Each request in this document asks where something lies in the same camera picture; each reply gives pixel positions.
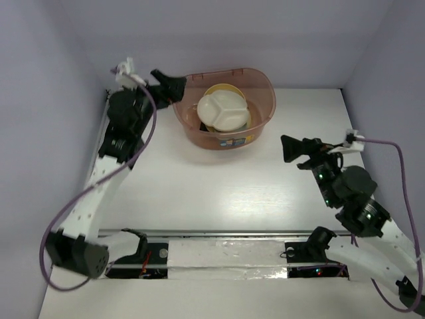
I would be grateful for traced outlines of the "beige bird-painted plate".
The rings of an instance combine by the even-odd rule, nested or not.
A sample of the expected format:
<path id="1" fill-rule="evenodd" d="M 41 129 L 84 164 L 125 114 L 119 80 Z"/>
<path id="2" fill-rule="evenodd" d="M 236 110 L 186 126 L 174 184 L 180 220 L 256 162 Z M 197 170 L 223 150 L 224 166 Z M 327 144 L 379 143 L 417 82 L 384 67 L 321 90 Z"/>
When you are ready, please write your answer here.
<path id="1" fill-rule="evenodd" d="M 243 130 L 249 125 L 250 121 L 251 115 L 247 108 L 214 111 L 210 118 L 201 120 L 206 127 L 224 133 Z"/>

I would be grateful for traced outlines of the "cream three-section plate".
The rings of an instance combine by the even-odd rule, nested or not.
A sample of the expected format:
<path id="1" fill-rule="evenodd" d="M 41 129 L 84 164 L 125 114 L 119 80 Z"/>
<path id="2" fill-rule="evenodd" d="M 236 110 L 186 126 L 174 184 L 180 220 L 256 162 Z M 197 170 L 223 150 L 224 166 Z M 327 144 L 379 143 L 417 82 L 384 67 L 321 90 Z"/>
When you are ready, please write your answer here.
<path id="1" fill-rule="evenodd" d="M 227 90 L 203 96 L 197 104 L 197 115 L 203 124 L 219 132 L 240 129 L 250 117 L 245 99 Z"/>

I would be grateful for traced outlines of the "orange round bear plate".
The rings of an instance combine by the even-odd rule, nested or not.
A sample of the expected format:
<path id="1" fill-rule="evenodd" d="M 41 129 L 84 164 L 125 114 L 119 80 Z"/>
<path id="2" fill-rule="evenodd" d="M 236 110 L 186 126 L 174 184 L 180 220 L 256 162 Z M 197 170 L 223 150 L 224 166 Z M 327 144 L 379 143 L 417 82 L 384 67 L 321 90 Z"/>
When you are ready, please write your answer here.
<path id="1" fill-rule="evenodd" d="M 209 96 L 215 100 L 218 100 L 219 102 L 239 103 L 246 101 L 245 95 L 239 88 L 227 83 L 220 83 L 211 86 L 205 91 L 199 101 L 205 100 Z"/>

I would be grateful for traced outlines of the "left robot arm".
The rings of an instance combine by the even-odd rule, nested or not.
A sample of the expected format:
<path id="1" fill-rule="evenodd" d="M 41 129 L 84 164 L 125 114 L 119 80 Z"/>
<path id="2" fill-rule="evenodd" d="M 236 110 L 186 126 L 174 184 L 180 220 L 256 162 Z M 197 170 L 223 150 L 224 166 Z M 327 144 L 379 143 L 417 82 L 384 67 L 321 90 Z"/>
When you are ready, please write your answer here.
<path id="1" fill-rule="evenodd" d="M 171 77 L 155 69 L 158 83 L 150 85 L 139 76 L 115 69 L 121 88 L 108 99 L 108 125 L 84 191 L 62 210 L 67 217 L 57 230 L 43 237 L 41 252 L 53 265 L 85 276 L 103 277 L 118 261 L 143 262 L 147 257 L 147 236 L 134 229 L 100 237 L 100 223 L 109 202 L 132 171 L 138 157 L 153 137 L 142 135 L 155 129 L 157 112 L 182 101 L 186 77 Z"/>

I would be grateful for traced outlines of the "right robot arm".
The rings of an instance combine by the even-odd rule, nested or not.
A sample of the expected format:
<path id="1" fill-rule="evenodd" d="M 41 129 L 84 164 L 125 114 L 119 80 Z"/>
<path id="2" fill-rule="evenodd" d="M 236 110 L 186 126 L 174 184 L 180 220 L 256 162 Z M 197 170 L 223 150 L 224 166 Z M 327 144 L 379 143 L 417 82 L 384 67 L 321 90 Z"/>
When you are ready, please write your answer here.
<path id="1" fill-rule="evenodd" d="M 372 139 L 349 130 L 340 144 L 328 144 L 319 138 L 302 140 L 281 137 L 284 161 L 301 156 L 300 170 L 310 171 L 325 205 L 336 209 L 336 220 L 351 236 L 351 244 L 326 227 L 316 227 L 301 242 L 289 242 L 281 257 L 289 265 L 319 263 L 341 264 L 370 278 L 375 288 L 385 286 L 398 296 L 401 307 L 392 309 L 424 315 L 424 251 L 412 216 L 407 194 L 404 202 L 412 237 L 408 238 L 390 213 L 373 195 L 377 183 L 358 165 L 346 166 L 344 157 L 360 153 Z"/>

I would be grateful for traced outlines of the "blue yellow bin label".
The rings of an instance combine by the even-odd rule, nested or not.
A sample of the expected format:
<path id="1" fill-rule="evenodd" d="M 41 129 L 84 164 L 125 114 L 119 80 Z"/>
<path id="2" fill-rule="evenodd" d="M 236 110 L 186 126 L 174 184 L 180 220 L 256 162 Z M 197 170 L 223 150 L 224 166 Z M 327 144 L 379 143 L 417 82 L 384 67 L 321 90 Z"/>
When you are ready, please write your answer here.
<path id="1" fill-rule="evenodd" d="M 231 138 L 228 140 L 221 140 L 219 146 L 224 148 L 236 148 L 239 146 L 250 144 L 253 140 L 254 135 L 246 136 L 243 138 Z"/>

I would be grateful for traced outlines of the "pink translucent plastic bin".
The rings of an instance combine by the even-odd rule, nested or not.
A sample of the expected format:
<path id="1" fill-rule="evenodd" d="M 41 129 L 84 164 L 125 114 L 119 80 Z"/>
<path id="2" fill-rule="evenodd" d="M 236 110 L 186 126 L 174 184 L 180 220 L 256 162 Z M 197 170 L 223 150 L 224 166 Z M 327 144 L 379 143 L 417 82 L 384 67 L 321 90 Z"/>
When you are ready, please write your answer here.
<path id="1" fill-rule="evenodd" d="M 251 115 L 251 121 L 245 129 L 230 133 L 216 132 L 208 127 L 208 132 L 199 130 L 201 124 L 197 115 L 199 99 L 208 88 L 220 83 L 236 86 L 245 95 Z M 252 142 L 256 141 L 264 126 L 274 115 L 276 96 L 271 82 L 263 72 L 253 68 L 237 68 L 188 75 L 184 97 L 173 108 L 177 119 L 192 143 L 207 150 L 231 150 L 243 146 L 224 148 L 219 146 L 220 141 L 250 135 L 254 135 Z"/>

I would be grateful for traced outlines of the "aluminium frame rail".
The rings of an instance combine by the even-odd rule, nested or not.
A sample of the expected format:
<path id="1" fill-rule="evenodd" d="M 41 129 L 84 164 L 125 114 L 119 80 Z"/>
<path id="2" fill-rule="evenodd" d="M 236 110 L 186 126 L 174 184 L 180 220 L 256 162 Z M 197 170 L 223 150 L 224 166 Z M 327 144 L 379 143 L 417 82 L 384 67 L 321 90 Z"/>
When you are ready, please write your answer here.
<path id="1" fill-rule="evenodd" d="M 84 182 L 82 184 L 83 189 L 86 187 L 86 184 L 88 183 L 88 181 L 90 179 L 90 176 L 92 174 L 92 170 L 94 168 L 94 164 L 95 164 L 95 161 L 96 161 L 96 157 L 97 157 L 97 154 L 98 154 L 98 149 L 99 149 L 100 144 L 103 140 L 104 130 L 106 129 L 106 126 L 107 126 L 106 122 L 108 121 L 107 120 L 107 108 L 108 108 L 108 101 L 109 101 L 111 93 L 112 93 L 112 91 L 110 89 L 104 90 L 104 105 L 103 105 L 103 108 L 102 108 L 102 117 L 100 119 L 100 124 L 99 124 L 99 127 L 98 127 L 98 133 L 96 135 L 94 148 L 93 148 L 93 152 L 92 152 L 92 155 L 91 155 L 91 158 L 90 158 L 89 166 L 88 166 L 88 169 L 86 171 Z"/>

